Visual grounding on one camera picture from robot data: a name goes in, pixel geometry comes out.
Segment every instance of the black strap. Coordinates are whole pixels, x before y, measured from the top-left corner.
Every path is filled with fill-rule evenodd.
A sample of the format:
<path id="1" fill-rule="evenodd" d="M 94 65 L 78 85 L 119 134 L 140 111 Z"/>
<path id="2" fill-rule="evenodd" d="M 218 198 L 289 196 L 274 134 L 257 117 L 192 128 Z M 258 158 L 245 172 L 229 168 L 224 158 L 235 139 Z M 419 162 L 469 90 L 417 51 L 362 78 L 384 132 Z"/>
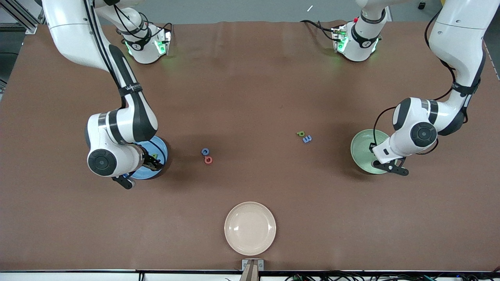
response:
<path id="1" fill-rule="evenodd" d="M 142 51 L 144 50 L 144 46 L 151 40 L 151 29 L 149 27 L 147 28 L 147 34 L 144 38 L 138 40 L 138 41 L 129 41 L 125 40 L 125 42 L 128 44 L 129 47 L 136 51 Z"/>
<path id="2" fill-rule="evenodd" d="M 114 177 L 112 177 L 112 179 L 114 182 L 119 183 L 126 190 L 129 190 L 133 187 L 131 180 L 129 180 L 128 177 L 124 177 L 123 175 L 114 176 Z"/>
<path id="3" fill-rule="evenodd" d="M 108 6 L 113 6 L 114 4 L 120 2 L 120 0 L 104 0 L 104 3 Z"/>
<path id="4" fill-rule="evenodd" d="M 438 119 L 439 106 L 438 102 L 430 99 L 430 112 L 429 112 L 429 122 L 434 125 L 436 123 L 436 119 Z"/>
<path id="5" fill-rule="evenodd" d="M 476 85 L 473 85 L 470 87 L 462 86 L 459 83 L 453 81 L 453 83 L 451 84 L 451 88 L 453 88 L 453 90 L 459 92 L 460 97 L 463 98 L 463 97 L 466 97 L 468 95 L 473 95 L 476 92 L 476 90 L 478 89 L 479 84 L 481 84 L 481 78 L 479 78 Z"/>
<path id="6" fill-rule="evenodd" d="M 377 41 L 380 35 L 379 33 L 376 37 L 367 39 L 356 32 L 356 24 L 354 24 L 350 31 L 350 33 L 352 34 L 352 39 L 354 39 L 354 41 L 359 44 L 359 47 L 363 49 L 370 48 L 370 46 L 375 43 L 375 41 Z"/>
<path id="7" fill-rule="evenodd" d="M 117 120 L 117 115 L 118 115 L 118 110 L 111 110 L 109 112 L 109 130 L 111 131 L 111 135 L 113 136 L 114 140 L 119 144 L 119 145 L 126 145 L 128 142 L 125 141 L 124 137 L 122 136 L 122 133 L 120 132 L 120 129 L 118 129 L 118 120 Z"/>
<path id="8" fill-rule="evenodd" d="M 399 165 L 396 164 L 396 161 L 399 160 L 401 163 Z M 372 166 L 374 168 L 380 169 L 382 171 L 386 171 L 389 173 L 394 173 L 400 176 L 408 176 L 410 171 L 407 168 L 403 167 L 403 164 L 405 163 L 406 157 L 399 158 L 399 159 L 394 159 L 391 160 L 385 164 L 380 163 L 380 161 L 375 160 L 372 163 Z"/>
<path id="9" fill-rule="evenodd" d="M 386 17 L 386 9 L 382 10 L 382 16 L 379 19 L 376 19 L 376 20 L 372 20 L 372 19 L 368 19 L 368 18 L 364 17 L 363 13 L 361 13 L 360 17 L 363 20 L 363 22 L 365 22 L 365 23 L 368 23 L 368 24 L 380 24 L 384 20 L 384 18 Z"/>
<path id="10" fill-rule="evenodd" d="M 134 35 L 134 34 L 138 33 L 138 32 L 139 32 L 139 31 L 141 31 L 141 30 L 145 30 L 145 29 L 143 29 L 143 27 L 144 27 L 144 20 L 142 20 L 142 21 L 140 22 L 139 27 L 137 27 L 136 29 L 134 29 L 134 30 L 130 30 L 130 32 L 128 32 L 128 31 L 126 31 L 126 30 L 125 30 L 125 31 L 120 30 L 120 34 L 121 34 L 121 35 Z"/>
<path id="11" fill-rule="evenodd" d="M 139 82 L 136 82 L 136 83 L 126 85 L 123 88 L 119 88 L 118 93 L 120 93 L 120 97 L 124 97 L 126 95 L 130 95 L 133 93 L 139 93 L 142 90 L 143 90 L 143 87 L 141 86 L 141 84 Z"/>

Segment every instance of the green led light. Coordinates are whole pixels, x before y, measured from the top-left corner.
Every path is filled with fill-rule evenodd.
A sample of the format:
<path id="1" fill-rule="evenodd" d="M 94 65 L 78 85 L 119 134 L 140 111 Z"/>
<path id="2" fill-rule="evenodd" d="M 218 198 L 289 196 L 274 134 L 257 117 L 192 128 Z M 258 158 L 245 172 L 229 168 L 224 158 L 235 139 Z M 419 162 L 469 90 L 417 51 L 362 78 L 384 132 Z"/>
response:
<path id="1" fill-rule="evenodd" d="M 158 53 L 160 55 L 163 55 L 165 54 L 166 50 L 165 50 L 165 44 L 163 44 L 161 41 L 158 42 L 158 41 L 154 41 L 154 43 L 156 43 L 156 48 L 158 49 Z"/>
<path id="2" fill-rule="evenodd" d="M 133 56 L 132 51 L 130 50 L 130 46 L 129 46 L 129 44 L 127 43 L 127 41 L 125 41 L 125 46 L 126 46 L 126 48 L 127 48 L 127 50 L 128 50 L 128 53 L 129 53 L 131 56 Z"/>
<path id="3" fill-rule="evenodd" d="M 347 36 L 344 36 L 341 42 L 338 43 L 338 48 L 337 50 L 339 52 L 343 52 L 346 49 L 346 45 L 349 42 L 349 38 Z"/>
<path id="4" fill-rule="evenodd" d="M 379 42 L 379 39 L 377 38 L 377 40 L 375 41 L 375 43 L 373 43 L 373 48 L 371 49 L 371 52 L 375 52 L 375 47 L 377 46 L 377 43 Z"/>

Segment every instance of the black cable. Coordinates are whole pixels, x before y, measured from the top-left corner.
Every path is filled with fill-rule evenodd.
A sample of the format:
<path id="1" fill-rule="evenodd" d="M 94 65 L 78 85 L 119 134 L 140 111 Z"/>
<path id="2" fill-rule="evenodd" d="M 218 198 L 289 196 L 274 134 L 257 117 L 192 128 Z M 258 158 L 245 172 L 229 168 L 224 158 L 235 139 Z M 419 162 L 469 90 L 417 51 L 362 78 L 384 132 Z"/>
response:
<path id="1" fill-rule="evenodd" d="M 171 28 L 171 29 L 173 29 L 173 25 L 172 25 L 172 23 L 171 23 L 171 22 L 167 22 L 167 23 L 165 23 L 165 25 L 164 25 L 162 28 L 160 28 L 160 29 L 159 29 L 159 30 L 158 30 L 155 34 L 153 34 L 153 35 L 151 35 L 151 36 L 149 36 L 149 37 L 144 37 L 144 38 L 142 38 L 142 37 L 139 37 L 139 36 L 135 36 L 135 34 L 132 34 L 132 32 L 131 32 L 131 31 L 130 31 L 130 30 L 129 30 L 126 26 L 125 26 L 125 23 L 124 23 L 124 21 L 122 20 L 122 17 L 118 14 L 118 11 L 119 11 L 119 12 L 120 12 L 123 16 L 125 16 L 125 18 L 126 18 L 129 22 L 131 22 L 132 24 L 134 24 L 134 23 L 130 20 L 130 18 L 129 18 L 129 17 L 127 17 L 127 15 L 126 15 L 126 14 L 125 14 L 125 13 L 124 13 L 124 12 L 123 12 L 120 8 L 118 8 L 118 6 L 116 6 L 116 5 L 113 5 L 113 6 L 114 6 L 114 12 L 116 13 L 116 15 L 118 16 L 118 18 L 120 19 L 121 25 L 123 25 L 123 27 L 124 27 L 124 28 L 125 28 L 125 30 L 129 33 L 129 35 L 131 35 L 132 37 L 135 37 L 135 38 L 137 38 L 137 39 L 141 39 L 141 40 L 148 40 L 148 39 L 151 39 L 151 38 L 155 37 L 158 33 L 160 33 L 162 30 L 165 30 L 165 28 L 166 28 L 168 25 L 170 25 L 170 28 Z"/>
<path id="2" fill-rule="evenodd" d="M 304 277 L 305 277 L 305 280 L 306 280 L 306 281 L 316 281 L 316 279 L 314 279 L 313 277 L 311 277 L 311 276 L 309 276 L 309 275 L 304 275 Z"/>
<path id="3" fill-rule="evenodd" d="M 332 40 L 332 41 L 335 41 L 335 42 L 341 42 L 340 39 L 336 39 L 336 38 L 333 38 L 333 37 L 330 37 L 327 32 L 325 31 L 325 29 L 323 28 L 323 26 L 321 26 L 321 22 L 318 20 L 317 21 L 317 24 L 319 25 L 319 28 L 321 29 L 321 31 L 323 32 L 323 34 L 326 36 L 326 38 Z"/>
<path id="4" fill-rule="evenodd" d="M 469 115 L 467 114 L 467 110 L 464 110 L 463 111 L 463 123 L 462 124 L 466 124 L 467 122 L 469 122 Z"/>
<path id="5" fill-rule="evenodd" d="M 393 107 L 389 107 L 389 108 L 386 108 L 384 109 L 384 111 L 382 111 L 378 116 L 377 118 L 375 119 L 375 124 L 373 124 L 373 142 L 375 143 L 375 146 L 377 146 L 377 138 L 375 137 L 375 129 L 377 128 L 377 123 L 379 122 L 379 119 L 380 117 L 382 116 L 382 114 L 386 113 L 387 111 L 390 111 L 390 110 L 393 110 L 395 109 L 396 106 L 393 106 Z"/>
<path id="6" fill-rule="evenodd" d="M 328 29 L 328 28 L 324 28 L 324 27 L 321 25 L 321 22 L 320 22 L 319 20 L 317 21 L 317 24 L 316 24 L 316 23 L 314 23 L 314 22 L 312 22 L 312 21 L 310 21 L 310 20 L 308 20 L 308 19 L 301 20 L 300 22 L 301 22 L 301 23 L 306 23 L 306 24 L 311 24 L 311 25 L 313 25 L 314 27 L 316 27 L 316 28 L 320 29 L 320 30 L 323 32 L 323 34 L 324 34 L 324 35 L 325 35 L 328 39 L 330 39 L 330 40 L 332 40 L 332 41 L 335 41 L 335 42 L 340 42 L 340 41 L 341 41 L 340 39 L 335 39 L 335 38 L 330 37 L 330 36 L 326 33 L 326 31 L 328 31 L 328 32 L 332 32 L 332 29 L 335 29 L 335 28 L 338 28 L 338 27 L 340 27 L 340 26 L 343 26 L 343 24 L 341 24 L 341 25 L 337 25 L 337 26 L 333 26 L 333 27 L 331 27 L 332 29 L 331 29 L 331 28 L 330 28 L 330 29 Z"/>
<path id="7" fill-rule="evenodd" d="M 131 171 L 130 173 L 128 173 L 128 176 L 125 177 L 125 179 L 128 179 L 130 177 L 132 177 L 132 175 L 136 172 L 136 171 Z"/>
<path id="8" fill-rule="evenodd" d="M 93 7 L 89 7 L 87 1 L 84 1 L 84 4 L 85 4 L 85 11 L 86 11 L 86 14 L 87 14 L 87 17 L 89 20 L 89 24 L 90 24 L 90 29 L 91 29 L 92 34 L 94 36 L 95 42 L 97 44 L 97 49 L 99 50 L 99 53 L 102 57 L 102 60 L 104 61 L 104 64 L 106 65 L 109 73 L 111 74 L 116 86 L 118 88 L 120 88 L 120 83 L 118 82 L 118 80 L 116 78 L 116 75 L 115 75 L 115 72 L 113 71 L 113 68 L 111 67 L 111 61 L 108 57 L 108 54 L 105 51 L 106 49 L 103 50 L 104 44 L 102 43 L 102 41 L 100 42 L 98 40 L 98 38 L 100 38 L 100 33 L 99 33 L 99 28 L 96 27 L 96 25 L 97 25 L 96 14 L 93 10 Z"/>
<path id="9" fill-rule="evenodd" d="M 427 26 L 425 27 L 425 31 L 423 32 L 423 38 L 425 39 L 425 44 L 427 45 L 427 47 L 429 49 L 431 48 L 431 46 L 429 45 L 429 35 L 428 35 L 429 27 L 431 26 L 432 22 L 439 16 L 442 9 L 443 8 L 439 9 L 439 11 L 437 11 L 437 13 L 429 21 L 429 23 L 427 23 Z M 453 73 L 455 68 L 451 67 L 448 63 L 444 62 L 442 59 L 439 59 L 439 61 L 441 62 L 441 64 L 443 66 L 445 66 L 449 70 L 449 72 L 451 73 L 451 77 L 453 78 L 453 82 L 455 82 L 455 73 Z"/>
<path id="10" fill-rule="evenodd" d="M 125 97 L 122 96 L 121 97 L 121 106 L 119 109 L 124 109 L 125 107 L 127 107 L 127 100 L 125 100 Z"/>
<path id="11" fill-rule="evenodd" d="M 453 88 L 452 88 L 452 87 L 450 87 L 450 88 L 449 88 L 449 90 L 448 90 L 446 93 L 444 93 L 442 96 L 440 96 L 440 97 L 438 97 L 438 98 L 435 98 L 435 99 L 434 99 L 434 101 L 439 101 L 440 99 L 442 99 L 442 98 L 444 98 L 444 97 L 448 96 L 448 94 L 449 94 L 452 90 L 453 90 Z"/>
<path id="12" fill-rule="evenodd" d="M 457 277 L 462 278 L 462 281 L 469 281 L 469 278 L 460 272 L 451 272 L 451 274 L 456 275 Z"/>
<path id="13" fill-rule="evenodd" d="M 375 281 L 379 281 L 379 278 L 381 277 L 388 277 L 388 279 L 384 279 L 383 281 L 400 281 L 400 280 L 409 280 L 409 281 L 417 281 L 421 277 L 410 277 L 409 275 L 406 274 L 382 274 L 379 275 L 375 278 Z"/>
<path id="14" fill-rule="evenodd" d="M 160 152 L 161 154 L 163 155 L 163 159 L 165 163 L 163 163 L 163 165 L 165 165 L 167 163 L 167 157 L 165 156 L 165 153 L 163 153 L 163 150 L 160 149 L 160 147 L 158 145 L 156 145 L 156 143 L 152 142 L 151 140 L 148 140 L 148 142 L 150 142 L 152 145 L 154 145 Z"/>
<path id="15" fill-rule="evenodd" d="M 495 281 L 493 278 L 489 277 L 489 276 L 485 276 L 484 273 L 481 273 L 481 280 L 486 280 L 486 279 L 489 279 L 490 281 Z"/>
<path id="16" fill-rule="evenodd" d="M 425 44 L 427 44 L 427 47 L 430 49 L 431 46 L 429 46 L 429 39 L 428 39 L 428 31 L 429 31 L 429 27 L 431 26 L 431 24 L 433 23 L 433 21 L 439 16 L 439 14 L 441 13 L 441 10 L 443 8 L 440 8 L 439 11 L 437 11 L 437 13 L 430 19 L 429 23 L 427 23 L 427 26 L 425 27 L 425 32 L 423 33 L 423 37 L 425 39 Z"/>
<path id="17" fill-rule="evenodd" d="M 354 277 L 354 276 L 357 276 L 359 278 L 361 278 L 362 281 L 365 281 L 365 278 L 357 273 L 354 273 L 354 272 L 350 272 L 350 274 Z"/>
<path id="18" fill-rule="evenodd" d="M 436 144 L 434 145 L 434 147 L 429 150 L 429 151 L 426 151 L 426 152 L 421 152 L 421 153 L 415 153 L 416 155 L 426 155 L 426 154 L 429 154 L 431 152 L 433 152 L 439 145 L 439 138 L 436 138 Z"/>
<path id="19" fill-rule="evenodd" d="M 434 277 L 434 278 L 432 278 L 432 279 L 436 280 L 436 279 L 438 279 L 439 277 L 441 277 L 443 274 L 445 274 L 445 273 L 444 273 L 444 272 L 441 272 L 438 276 L 436 276 L 436 277 Z"/>
<path id="20" fill-rule="evenodd" d="M 324 28 L 324 27 L 320 26 L 319 24 L 317 24 L 317 23 L 315 23 L 315 22 L 313 22 L 311 20 L 308 20 L 308 19 L 301 20 L 300 23 L 311 24 L 311 25 L 315 26 L 318 29 L 323 29 L 324 31 L 330 31 L 330 32 L 332 31 L 331 29 Z M 338 28 L 338 27 L 343 26 L 343 25 L 344 24 L 333 26 L 332 29 Z"/>
<path id="21" fill-rule="evenodd" d="M 154 22 L 150 21 L 150 20 L 148 19 L 148 17 L 147 17 L 145 14 L 143 14 L 142 12 L 139 12 L 139 15 L 140 15 L 141 17 L 144 17 L 144 20 L 145 20 L 145 22 L 146 22 L 146 23 L 148 23 L 148 24 L 152 24 L 152 25 L 154 25 L 154 24 L 155 24 Z"/>

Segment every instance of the floor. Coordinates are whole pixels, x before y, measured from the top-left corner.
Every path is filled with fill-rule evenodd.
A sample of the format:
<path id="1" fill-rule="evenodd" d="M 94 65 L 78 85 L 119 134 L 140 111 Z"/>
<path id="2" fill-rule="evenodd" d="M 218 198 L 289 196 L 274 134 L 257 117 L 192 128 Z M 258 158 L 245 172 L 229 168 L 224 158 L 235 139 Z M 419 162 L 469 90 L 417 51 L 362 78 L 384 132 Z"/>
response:
<path id="1" fill-rule="evenodd" d="M 429 21 L 441 8 L 440 0 L 427 0 L 425 9 L 417 9 L 420 0 L 390 7 L 394 21 Z M 360 9 L 354 0 L 147 0 L 135 7 L 152 22 L 208 24 L 237 21 L 299 22 L 301 20 L 352 20 Z M 0 22 L 8 15 L 0 9 Z M 25 35 L 0 32 L 0 53 L 18 53 Z M 490 56 L 500 66 L 500 9 L 484 37 Z M 16 55 L 0 54 L 0 79 L 8 82 Z"/>

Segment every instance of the metal bracket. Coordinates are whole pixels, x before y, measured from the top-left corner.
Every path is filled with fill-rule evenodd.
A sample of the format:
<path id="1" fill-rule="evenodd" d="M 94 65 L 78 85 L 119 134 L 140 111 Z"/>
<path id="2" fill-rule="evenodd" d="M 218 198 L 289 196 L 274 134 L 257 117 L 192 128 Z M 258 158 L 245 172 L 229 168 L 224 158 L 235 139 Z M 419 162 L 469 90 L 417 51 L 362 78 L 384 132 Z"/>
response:
<path id="1" fill-rule="evenodd" d="M 259 271 L 264 270 L 264 260 L 259 258 L 247 258 L 241 261 L 244 265 L 243 273 L 239 281 L 258 281 Z"/>
<path id="2" fill-rule="evenodd" d="M 348 40 L 345 40 L 347 38 L 346 33 L 347 33 L 347 24 L 344 24 L 342 26 L 339 26 L 338 28 L 331 28 L 331 37 L 333 39 L 338 39 L 342 40 L 342 42 L 337 42 L 333 41 L 333 52 L 337 53 L 339 49 L 341 49 L 341 52 L 344 51 L 343 46 L 345 46 L 348 42 Z"/>
<path id="3" fill-rule="evenodd" d="M 245 266 L 251 261 L 256 261 L 258 271 L 264 271 L 264 260 L 262 258 L 245 258 L 241 260 L 241 270 L 245 270 Z"/>
<path id="4" fill-rule="evenodd" d="M 402 167 L 403 164 L 405 163 L 406 157 L 399 158 L 399 159 L 394 159 L 389 161 L 388 163 L 381 164 L 378 160 L 373 161 L 371 164 L 374 168 L 380 169 L 382 171 L 386 171 L 388 173 L 394 173 L 400 176 L 408 176 L 410 171 L 408 169 Z"/>
<path id="5" fill-rule="evenodd" d="M 26 32 L 24 34 L 26 34 L 26 35 L 36 34 L 37 33 L 37 29 L 38 29 L 38 24 L 35 24 L 34 28 L 32 28 L 32 29 L 26 29 Z"/>
<path id="6" fill-rule="evenodd" d="M 0 0 L 0 7 L 26 28 L 26 34 L 35 34 L 37 25 L 42 24 L 45 20 L 45 18 L 42 18 L 40 15 L 38 15 L 38 17 L 33 16 L 28 9 L 17 0 Z"/>

